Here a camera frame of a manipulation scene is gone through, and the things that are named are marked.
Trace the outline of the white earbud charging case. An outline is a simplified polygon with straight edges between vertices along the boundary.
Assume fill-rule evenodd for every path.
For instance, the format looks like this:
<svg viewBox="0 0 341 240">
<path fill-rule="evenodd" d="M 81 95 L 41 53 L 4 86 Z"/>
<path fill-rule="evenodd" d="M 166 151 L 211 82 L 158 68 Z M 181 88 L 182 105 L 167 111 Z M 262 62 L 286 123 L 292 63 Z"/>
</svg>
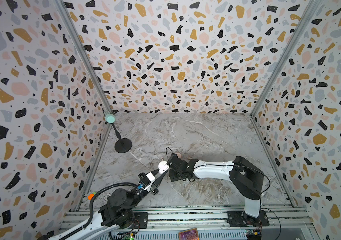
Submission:
<svg viewBox="0 0 341 240">
<path fill-rule="evenodd" d="M 158 173 L 162 175 L 169 169 L 169 165 L 167 164 L 167 161 L 161 161 L 158 164 Z"/>
</svg>

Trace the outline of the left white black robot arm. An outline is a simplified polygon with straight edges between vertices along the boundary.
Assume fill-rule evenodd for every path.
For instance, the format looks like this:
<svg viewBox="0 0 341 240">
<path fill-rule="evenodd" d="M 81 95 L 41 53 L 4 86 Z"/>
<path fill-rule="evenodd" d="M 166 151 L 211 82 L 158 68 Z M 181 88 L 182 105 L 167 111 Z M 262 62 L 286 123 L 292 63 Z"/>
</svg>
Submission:
<svg viewBox="0 0 341 240">
<path fill-rule="evenodd" d="M 157 194 L 160 185 L 169 167 L 139 175 L 139 183 L 118 183 L 107 186 L 96 192 L 89 203 L 89 217 L 75 227 L 53 236 L 46 234 L 40 240 L 92 240 L 99 235 L 113 230 L 128 228 L 135 221 L 133 208 L 135 208 L 149 193 Z M 98 211 L 93 204 L 102 193 L 115 189 L 107 198 L 107 202 Z"/>
</svg>

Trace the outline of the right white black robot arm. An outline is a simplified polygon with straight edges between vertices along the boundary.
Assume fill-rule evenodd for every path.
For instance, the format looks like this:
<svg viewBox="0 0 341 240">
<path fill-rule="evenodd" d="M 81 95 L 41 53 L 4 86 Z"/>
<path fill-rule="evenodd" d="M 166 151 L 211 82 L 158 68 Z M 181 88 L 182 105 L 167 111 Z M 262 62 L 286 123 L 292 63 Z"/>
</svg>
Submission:
<svg viewBox="0 0 341 240">
<path fill-rule="evenodd" d="M 228 162 L 205 162 L 202 160 L 181 160 L 172 154 L 167 161 L 172 182 L 219 179 L 232 182 L 245 198 L 244 215 L 253 219 L 260 216 L 262 187 L 265 174 L 244 157 L 237 156 Z"/>
</svg>

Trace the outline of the microphone stand with green ball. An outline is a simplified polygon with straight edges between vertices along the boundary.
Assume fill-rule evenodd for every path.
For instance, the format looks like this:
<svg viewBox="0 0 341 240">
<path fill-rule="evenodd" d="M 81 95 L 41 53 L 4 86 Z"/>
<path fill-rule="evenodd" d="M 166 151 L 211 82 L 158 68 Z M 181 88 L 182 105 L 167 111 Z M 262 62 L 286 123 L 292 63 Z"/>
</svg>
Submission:
<svg viewBox="0 0 341 240">
<path fill-rule="evenodd" d="M 130 151 L 130 149 L 132 148 L 132 142 L 130 139 L 121 137 L 119 131 L 114 125 L 115 116 L 113 114 L 106 114 L 105 120 L 108 124 L 112 126 L 112 128 L 114 129 L 115 135 L 118 138 L 117 142 L 114 145 L 115 151 L 120 154 L 127 153 L 128 151 Z"/>
</svg>

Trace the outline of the small electronics board with leds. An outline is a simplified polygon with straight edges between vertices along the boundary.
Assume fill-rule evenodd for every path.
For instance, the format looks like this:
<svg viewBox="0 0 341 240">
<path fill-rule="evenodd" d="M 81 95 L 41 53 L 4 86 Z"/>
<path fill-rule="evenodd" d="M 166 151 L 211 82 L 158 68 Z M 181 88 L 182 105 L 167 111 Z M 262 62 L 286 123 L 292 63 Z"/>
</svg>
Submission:
<svg viewBox="0 0 341 240">
<path fill-rule="evenodd" d="M 121 240 L 135 240 L 135 233 L 126 233 L 122 236 Z"/>
</svg>

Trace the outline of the pink circuit board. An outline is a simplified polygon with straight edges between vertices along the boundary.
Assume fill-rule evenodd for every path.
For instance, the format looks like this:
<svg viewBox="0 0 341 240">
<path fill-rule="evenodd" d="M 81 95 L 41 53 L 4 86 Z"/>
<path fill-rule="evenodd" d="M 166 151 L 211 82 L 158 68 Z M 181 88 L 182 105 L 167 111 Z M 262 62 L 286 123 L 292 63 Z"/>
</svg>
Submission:
<svg viewBox="0 0 341 240">
<path fill-rule="evenodd" d="M 199 240 L 198 229 L 193 228 L 178 233 L 179 240 Z"/>
</svg>

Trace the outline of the orange green connector block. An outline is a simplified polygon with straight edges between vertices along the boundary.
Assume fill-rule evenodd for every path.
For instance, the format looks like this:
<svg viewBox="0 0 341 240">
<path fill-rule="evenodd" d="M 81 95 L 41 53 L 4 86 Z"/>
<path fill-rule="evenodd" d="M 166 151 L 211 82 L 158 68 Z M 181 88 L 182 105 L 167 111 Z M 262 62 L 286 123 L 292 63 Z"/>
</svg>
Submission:
<svg viewBox="0 0 341 240">
<path fill-rule="evenodd" d="M 88 199 L 89 201 L 91 201 L 91 200 L 94 198 L 95 195 L 96 195 L 96 192 L 93 192 L 93 193 L 91 193 L 91 194 L 88 195 L 87 199 Z"/>
</svg>

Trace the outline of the right small electronics board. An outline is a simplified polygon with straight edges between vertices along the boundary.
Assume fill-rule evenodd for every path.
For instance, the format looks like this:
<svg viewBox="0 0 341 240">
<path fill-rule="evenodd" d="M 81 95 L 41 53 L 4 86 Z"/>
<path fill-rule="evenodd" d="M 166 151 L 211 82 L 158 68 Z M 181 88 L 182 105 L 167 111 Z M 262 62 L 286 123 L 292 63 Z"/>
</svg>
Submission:
<svg viewBox="0 0 341 240">
<path fill-rule="evenodd" d="M 246 231 L 247 240 L 261 240 L 262 239 L 262 231 L 258 230 L 247 230 Z"/>
</svg>

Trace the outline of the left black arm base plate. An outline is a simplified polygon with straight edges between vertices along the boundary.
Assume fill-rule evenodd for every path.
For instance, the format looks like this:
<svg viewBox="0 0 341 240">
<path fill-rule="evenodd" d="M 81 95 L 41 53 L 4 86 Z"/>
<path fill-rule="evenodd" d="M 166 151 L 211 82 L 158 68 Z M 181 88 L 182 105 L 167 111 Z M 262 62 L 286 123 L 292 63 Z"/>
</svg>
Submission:
<svg viewBox="0 0 341 240">
<path fill-rule="evenodd" d="M 128 211 L 122 216 L 122 223 L 119 224 L 121 229 L 130 228 L 134 225 L 134 229 L 146 229 L 148 224 L 148 212 Z"/>
</svg>

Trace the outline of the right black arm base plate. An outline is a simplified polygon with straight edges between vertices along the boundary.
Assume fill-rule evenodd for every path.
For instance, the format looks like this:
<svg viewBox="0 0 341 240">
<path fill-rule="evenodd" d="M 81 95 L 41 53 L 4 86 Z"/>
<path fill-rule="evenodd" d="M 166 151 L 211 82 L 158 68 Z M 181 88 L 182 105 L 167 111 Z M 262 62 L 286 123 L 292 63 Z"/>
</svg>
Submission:
<svg viewBox="0 0 341 240">
<path fill-rule="evenodd" d="M 265 211 L 260 211 L 257 218 L 250 217 L 244 211 L 228 211 L 227 223 L 230 227 L 269 227 L 270 223 Z"/>
</svg>

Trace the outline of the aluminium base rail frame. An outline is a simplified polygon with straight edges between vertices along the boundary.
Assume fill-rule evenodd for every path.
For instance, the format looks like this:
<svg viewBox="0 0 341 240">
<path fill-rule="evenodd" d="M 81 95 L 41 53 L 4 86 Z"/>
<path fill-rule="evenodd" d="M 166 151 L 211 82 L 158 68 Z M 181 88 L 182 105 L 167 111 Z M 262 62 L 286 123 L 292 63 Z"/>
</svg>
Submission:
<svg viewBox="0 0 341 240">
<path fill-rule="evenodd" d="M 262 231 L 262 240 L 317 240 L 319 236 L 305 208 L 267 205 L 269 227 L 230 227 L 228 211 L 241 211 L 240 206 L 138 208 L 148 212 L 146 229 L 133 229 L 135 240 L 178 240 L 178 233 L 197 228 L 201 240 L 246 240 L 247 230 Z"/>
</svg>

